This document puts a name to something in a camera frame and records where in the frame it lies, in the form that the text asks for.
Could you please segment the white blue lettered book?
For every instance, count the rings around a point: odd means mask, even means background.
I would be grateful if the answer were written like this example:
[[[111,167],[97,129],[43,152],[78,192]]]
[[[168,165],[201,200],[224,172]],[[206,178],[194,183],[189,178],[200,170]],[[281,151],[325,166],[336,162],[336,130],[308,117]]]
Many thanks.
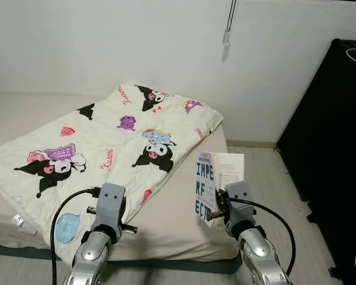
[[[245,155],[203,152],[195,163],[195,201],[197,218],[209,228],[217,227],[221,218],[211,219],[218,212],[217,193],[227,185],[245,179]]]

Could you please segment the teal bed frame base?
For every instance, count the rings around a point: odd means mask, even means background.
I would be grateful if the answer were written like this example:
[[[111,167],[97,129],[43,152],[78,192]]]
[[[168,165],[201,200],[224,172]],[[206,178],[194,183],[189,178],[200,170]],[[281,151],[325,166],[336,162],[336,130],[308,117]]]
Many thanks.
[[[32,259],[50,259],[51,251],[34,247],[10,248],[0,245],[0,255]],[[233,274],[242,265],[240,256],[232,259],[202,262],[192,260],[144,259],[133,261],[109,261],[108,264],[127,268],[158,268],[169,270],[193,271],[214,274]]]

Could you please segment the mattress with beige sheet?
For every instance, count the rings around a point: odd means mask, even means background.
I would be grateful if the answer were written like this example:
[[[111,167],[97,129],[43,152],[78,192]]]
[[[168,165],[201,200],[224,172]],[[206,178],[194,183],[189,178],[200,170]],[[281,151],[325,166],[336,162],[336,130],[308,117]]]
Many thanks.
[[[93,97],[66,93],[0,93],[0,145],[50,122]],[[114,247],[114,260],[164,259],[214,261],[233,257],[226,246],[234,243],[225,233],[211,230],[193,209],[192,163],[183,163],[132,222],[140,232],[121,239]],[[0,255],[48,259],[50,252],[39,233],[22,233],[11,222],[14,207],[0,194]]]

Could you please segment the black fabric wardrobe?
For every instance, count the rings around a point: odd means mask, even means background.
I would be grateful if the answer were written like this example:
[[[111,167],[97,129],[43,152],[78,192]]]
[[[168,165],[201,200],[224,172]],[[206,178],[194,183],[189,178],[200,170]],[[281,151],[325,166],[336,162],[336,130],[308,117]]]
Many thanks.
[[[356,40],[332,40],[276,142],[333,267],[356,285]]]

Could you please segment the cream cartoon print quilt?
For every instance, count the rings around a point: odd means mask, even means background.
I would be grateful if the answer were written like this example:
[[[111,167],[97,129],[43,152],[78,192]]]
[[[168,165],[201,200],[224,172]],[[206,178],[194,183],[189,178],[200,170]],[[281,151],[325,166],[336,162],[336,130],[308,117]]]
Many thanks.
[[[87,188],[124,186],[126,224],[137,226],[133,217],[179,166],[192,163],[194,202],[198,155],[226,150],[222,122],[199,100],[122,84],[102,100],[0,145],[0,194],[70,265],[95,220],[86,209],[97,198]]]

